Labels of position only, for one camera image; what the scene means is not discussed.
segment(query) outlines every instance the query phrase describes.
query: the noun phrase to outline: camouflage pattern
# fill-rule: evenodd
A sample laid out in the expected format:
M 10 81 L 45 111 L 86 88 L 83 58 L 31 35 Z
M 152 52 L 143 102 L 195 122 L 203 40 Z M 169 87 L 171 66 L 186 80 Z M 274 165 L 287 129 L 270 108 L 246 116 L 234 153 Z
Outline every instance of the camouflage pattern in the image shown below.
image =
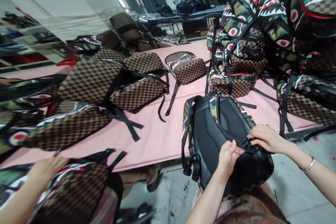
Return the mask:
M 278 47 L 277 57 L 313 69 L 321 58 L 336 57 L 336 0 L 290 0 L 290 6 L 260 0 L 258 8 L 264 33 Z
M 206 46 L 208 48 L 209 51 L 212 50 L 212 40 L 213 40 L 213 37 L 214 37 L 214 34 L 216 34 L 216 37 L 215 37 L 215 43 L 216 44 L 219 44 L 218 42 L 218 35 L 220 33 L 220 29 L 217 29 L 216 32 L 214 33 L 214 27 L 210 27 L 209 31 L 208 31 L 208 34 L 207 34 L 207 38 L 206 38 Z
M 214 94 L 211 99 L 209 100 L 209 108 L 213 119 L 215 120 L 216 124 L 218 125 L 217 119 L 217 94 Z
M 0 135 L 0 156 L 15 148 L 20 140 L 35 129 L 38 122 L 37 116 L 29 112 L 1 111 L 0 129 L 5 127 L 14 117 L 18 117 L 17 122 Z
M 39 80 L 43 78 L 36 78 L 33 80 L 21 81 L 15 83 L 2 91 L 9 91 L 18 90 L 18 95 L 20 94 L 20 87 L 30 85 L 33 83 L 38 83 Z M 57 80 L 58 83 L 55 83 L 51 78 L 49 86 L 46 88 L 41 89 L 38 92 L 31 93 L 28 96 L 24 96 L 21 98 L 13 99 L 13 100 L 5 100 L 3 99 L 0 101 L 0 110 L 31 110 L 39 108 L 41 105 L 51 102 L 52 100 L 58 97 L 57 91 L 59 89 L 60 83 L 63 79 Z

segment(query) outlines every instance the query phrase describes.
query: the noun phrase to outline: red shark eye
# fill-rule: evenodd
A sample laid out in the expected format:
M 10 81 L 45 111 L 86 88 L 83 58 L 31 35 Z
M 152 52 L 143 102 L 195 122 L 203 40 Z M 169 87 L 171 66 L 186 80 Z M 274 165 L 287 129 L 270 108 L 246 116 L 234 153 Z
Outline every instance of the red shark eye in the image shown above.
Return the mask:
M 238 32 L 237 28 L 231 28 L 231 29 L 229 30 L 229 35 L 230 35 L 230 36 L 234 36 L 234 35 L 237 34 L 237 32 Z
M 39 94 L 39 95 L 36 95 L 36 96 L 32 96 L 32 97 L 30 97 L 30 98 L 34 98 L 34 99 L 43 99 L 43 98 L 50 98 L 51 97 L 51 95 L 49 95 L 49 94 Z
M 226 49 L 228 49 L 228 50 L 230 51 L 230 50 L 231 50 L 231 48 L 232 48 L 232 46 L 233 46 L 233 44 L 232 44 L 232 43 L 230 43 L 230 44 L 228 44 L 228 45 L 227 45 Z
M 321 53 L 319 53 L 319 52 L 310 52 L 310 54 L 312 54 L 312 55 L 316 55 L 316 56 L 321 56 Z
M 279 46 L 282 46 L 282 47 L 287 47 L 289 45 L 289 41 L 288 40 L 278 40 L 276 43 Z
M 18 131 L 16 133 L 14 133 L 13 135 L 11 135 L 11 137 L 9 138 L 9 142 L 10 142 L 11 145 L 17 145 L 18 141 L 25 138 L 27 135 L 28 135 L 27 132 Z
M 244 16 L 238 16 L 239 19 L 246 21 L 246 18 Z
M 299 14 L 298 14 L 298 11 L 293 9 L 291 12 L 290 12 L 290 18 L 292 20 L 292 22 L 294 22 L 295 20 L 297 20 Z

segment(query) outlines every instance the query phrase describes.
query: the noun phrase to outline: hand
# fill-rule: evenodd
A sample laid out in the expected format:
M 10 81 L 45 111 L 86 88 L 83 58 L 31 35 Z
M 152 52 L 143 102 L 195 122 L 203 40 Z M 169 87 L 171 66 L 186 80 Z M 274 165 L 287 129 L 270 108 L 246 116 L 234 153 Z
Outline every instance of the hand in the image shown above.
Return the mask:
M 266 125 L 253 127 L 247 137 L 257 138 L 251 142 L 251 145 L 260 145 L 269 152 L 285 154 L 288 148 L 290 148 L 289 141 L 282 138 L 271 127 Z
M 28 172 L 27 182 L 41 183 L 41 186 L 46 186 L 55 174 L 59 172 L 68 162 L 69 159 L 65 157 L 42 159 L 36 162 Z
M 229 178 L 233 172 L 233 168 L 236 164 L 237 159 L 241 154 L 245 151 L 239 147 L 237 147 L 237 143 L 235 140 L 232 142 L 226 141 L 225 144 L 222 145 L 217 170 L 222 173 L 225 178 Z

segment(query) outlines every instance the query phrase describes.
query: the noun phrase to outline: forearm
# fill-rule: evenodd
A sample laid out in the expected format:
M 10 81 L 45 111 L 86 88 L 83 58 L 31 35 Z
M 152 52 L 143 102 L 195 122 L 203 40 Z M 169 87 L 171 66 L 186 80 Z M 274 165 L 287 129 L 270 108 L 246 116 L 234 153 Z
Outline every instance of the forearm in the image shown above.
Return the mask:
M 213 224 L 216 221 L 228 179 L 221 171 L 215 171 L 202 196 L 191 211 L 186 223 Z
M 17 191 L 14 197 L 0 211 L 0 220 L 4 224 L 26 224 L 34 212 L 36 203 L 46 185 L 29 182 Z
M 284 154 L 292 159 L 300 169 L 308 168 L 312 162 L 312 157 L 294 143 L 289 143 L 288 146 L 288 150 Z M 304 172 L 320 192 L 336 207 L 336 173 L 317 160 L 309 171 L 304 170 Z

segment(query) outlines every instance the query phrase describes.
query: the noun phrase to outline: backpack pile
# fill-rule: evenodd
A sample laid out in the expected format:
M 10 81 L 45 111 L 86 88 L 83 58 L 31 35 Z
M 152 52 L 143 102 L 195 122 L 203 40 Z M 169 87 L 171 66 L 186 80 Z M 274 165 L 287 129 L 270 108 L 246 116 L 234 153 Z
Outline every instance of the backpack pile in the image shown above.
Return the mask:
M 160 13 L 163 17 L 171 17 L 176 15 L 173 13 L 173 10 L 169 5 L 157 5 L 155 12 Z
M 207 47 L 212 53 L 207 80 L 210 91 L 245 96 L 266 66 L 267 39 L 254 17 L 257 3 L 257 0 L 229 0 L 221 24 L 210 28 L 207 35 Z
M 273 41 L 281 130 L 291 132 L 287 112 L 336 124 L 336 0 L 260 0 L 258 21 Z
M 176 5 L 176 14 L 178 16 L 187 16 L 210 8 L 209 0 L 181 0 Z

